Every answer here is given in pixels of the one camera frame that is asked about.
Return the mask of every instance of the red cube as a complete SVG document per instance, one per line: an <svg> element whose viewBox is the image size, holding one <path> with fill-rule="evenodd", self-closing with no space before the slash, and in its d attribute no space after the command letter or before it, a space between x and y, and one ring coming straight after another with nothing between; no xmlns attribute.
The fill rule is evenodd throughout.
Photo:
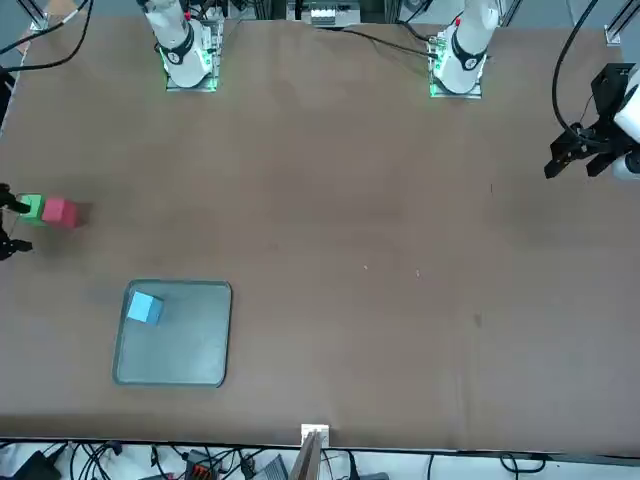
<svg viewBox="0 0 640 480"><path fill-rule="evenodd" d="M41 218L49 225L75 228L78 225L78 207L64 198L49 197L44 204Z"/></svg>

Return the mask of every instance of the clear plastic tray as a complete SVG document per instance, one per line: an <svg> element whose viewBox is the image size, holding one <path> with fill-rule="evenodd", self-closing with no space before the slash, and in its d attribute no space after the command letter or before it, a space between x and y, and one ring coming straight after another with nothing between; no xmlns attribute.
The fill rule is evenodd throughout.
<svg viewBox="0 0 640 480"><path fill-rule="evenodd" d="M127 318L136 291L162 300L157 324ZM230 317L227 282L133 280L122 303L114 381L219 387L226 372Z"/></svg>

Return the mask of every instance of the green cube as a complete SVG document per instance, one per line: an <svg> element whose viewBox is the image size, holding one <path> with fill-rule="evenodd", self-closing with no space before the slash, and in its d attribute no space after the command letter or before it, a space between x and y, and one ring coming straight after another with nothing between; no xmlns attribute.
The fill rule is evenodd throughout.
<svg viewBox="0 0 640 480"><path fill-rule="evenodd" d="M33 225L46 225L41 220L45 202L45 199L42 195L21 195L18 201L21 203L25 203L31 207L31 211L29 213L20 214L20 219L22 221L31 223Z"/></svg>

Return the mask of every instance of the table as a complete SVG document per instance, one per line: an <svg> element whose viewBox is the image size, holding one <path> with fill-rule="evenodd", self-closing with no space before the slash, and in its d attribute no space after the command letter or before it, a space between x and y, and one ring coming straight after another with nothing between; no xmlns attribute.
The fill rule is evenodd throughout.
<svg viewBox="0 0 640 480"><path fill-rule="evenodd" d="M432 100L421 58L243 22L207 96L164 92L143 18L94 19L73 62L22 75L0 140L15 190L89 210L72 234L19 227L36 252L0 265L0 430L296 444L328 423L342 446L637 454L640 189L543 176L567 36L500 30L485 98ZM579 35L568 119L618 57ZM114 385L140 277L231 283L222 388Z"/></svg>

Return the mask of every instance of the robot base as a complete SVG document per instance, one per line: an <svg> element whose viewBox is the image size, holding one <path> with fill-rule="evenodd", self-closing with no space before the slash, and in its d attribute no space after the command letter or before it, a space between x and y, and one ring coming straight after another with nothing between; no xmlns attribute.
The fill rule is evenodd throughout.
<svg viewBox="0 0 640 480"><path fill-rule="evenodd" d="M429 96L432 98L442 98L442 97L456 97L456 98L474 98L480 99L482 98L482 68L480 68L478 72L478 80L476 81L475 87L470 92L465 94L452 93L444 86L435 76L435 71L440 68L440 62L442 59L442 55L447 50L446 39L438 34L437 37L432 38L427 42L427 51L429 53L435 53L438 55L438 59L429 58L427 63L427 68L429 71Z"/></svg>
<svg viewBox="0 0 640 480"><path fill-rule="evenodd" d="M203 37L202 37L202 61L211 64L211 73L208 73L197 85L185 88L176 85L167 75L167 92L206 92L213 93L218 89L220 80L220 57L222 54L222 32L224 27L224 18L221 20L203 20Z"/></svg>

